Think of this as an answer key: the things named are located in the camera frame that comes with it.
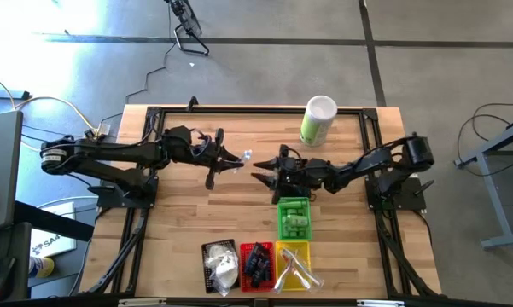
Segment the gray floor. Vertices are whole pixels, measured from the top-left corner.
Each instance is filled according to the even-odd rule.
[[[8,41],[4,30],[8,28],[17,35],[68,29],[71,34],[167,37],[167,10],[161,0],[58,1],[59,8],[51,1],[30,3],[14,9],[0,5],[0,79],[36,96],[68,99],[95,125],[121,112],[125,95],[144,86],[145,73],[161,65],[169,47],[42,43],[28,38],[21,46],[15,43],[19,41]],[[192,3],[206,38],[364,39],[355,0]],[[367,0],[367,4],[374,39],[513,41],[513,0]],[[149,91],[133,96],[130,103],[186,103],[196,95],[206,104],[303,105],[324,94],[342,106],[376,105],[365,46],[215,44],[209,48],[209,58],[172,51],[167,69],[152,75]],[[436,158],[435,167],[421,177],[436,181],[426,198],[443,292],[453,298],[513,304],[513,246],[481,250],[480,239],[500,231],[491,202],[481,178],[452,165],[458,130],[474,110],[484,103],[513,103],[513,49],[378,47],[376,56],[387,105],[400,107],[406,132],[416,130],[429,137]],[[0,111],[8,109],[9,104],[0,101]],[[37,101],[24,111],[28,125],[78,135],[85,129],[60,102]],[[513,107],[491,107],[486,113],[513,121]],[[486,136],[504,129],[500,122],[487,119],[479,121],[479,127]],[[462,150],[479,143],[467,130]],[[35,194],[34,189],[42,192]],[[43,174],[38,154],[23,149],[19,200],[39,204],[82,194],[88,192],[80,182]],[[56,287],[50,291],[60,292]]]

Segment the computer mouse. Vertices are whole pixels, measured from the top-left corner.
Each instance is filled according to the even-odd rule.
[[[0,301],[6,299],[13,290],[15,258],[0,258]]]

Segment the wooden tabletop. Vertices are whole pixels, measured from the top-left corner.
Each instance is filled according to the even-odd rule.
[[[125,106],[118,142],[140,140],[147,107]],[[405,135],[397,107],[377,110],[383,142]],[[280,144],[298,150],[305,158],[329,159],[335,165],[355,160],[363,153],[358,118],[338,115],[327,142],[319,148],[308,148],[300,142],[301,120],[301,115],[297,114],[166,116],[166,127],[185,125],[211,136],[216,129],[223,128],[228,151],[240,155],[252,149],[253,156],[237,173],[226,171],[217,175],[212,191],[204,186],[206,168],[171,163],[159,172],[158,199],[149,215],[138,297],[208,297],[203,281],[201,244],[235,239],[238,250],[243,242],[277,240],[277,209],[271,205],[271,191],[250,173],[261,171],[252,163],[276,156]],[[335,195],[319,190],[317,199],[311,203],[312,270],[325,280],[320,292],[244,294],[235,289],[228,297],[385,298],[376,223],[373,213],[367,209],[363,180],[351,182]],[[97,221],[80,290],[94,285],[117,255],[124,220],[125,209],[112,209]],[[399,211],[399,226],[405,255],[417,273],[439,293],[440,284],[425,224],[413,212]],[[398,266],[393,256],[391,259],[395,285],[400,288]],[[130,267],[128,258],[123,285]]]

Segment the black basket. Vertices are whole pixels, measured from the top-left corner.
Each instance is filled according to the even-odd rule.
[[[207,257],[207,246],[212,246],[212,245],[217,245],[217,244],[233,249],[233,251],[237,255],[236,242],[233,239],[216,241],[216,242],[211,242],[211,243],[201,245],[201,255],[203,256],[203,275],[205,278],[205,292],[206,293],[216,293],[217,292],[216,289],[213,287],[213,281],[211,281],[212,271],[211,271],[211,269],[209,269],[208,267],[205,266],[205,258]],[[235,289],[238,287],[239,287],[239,276],[237,277],[237,280],[233,284],[233,286],[231,286],[231,289]]]

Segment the yellow basket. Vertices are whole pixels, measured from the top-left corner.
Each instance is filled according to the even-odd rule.
[[[298,250],[296,256],[299,260],[304,260],[307,263],[307,268],[311,268],[311,259],[309,253],[309,241],[277,241],[275,242],[275,277],[279,278],[281,273],[287,266],[281,256],[281,249],[287,248],[291,252]],[[284,282],[283,291],[305,291],[306,289],[301,285],[301,281],[293,274],[287,275],[287,280]]]

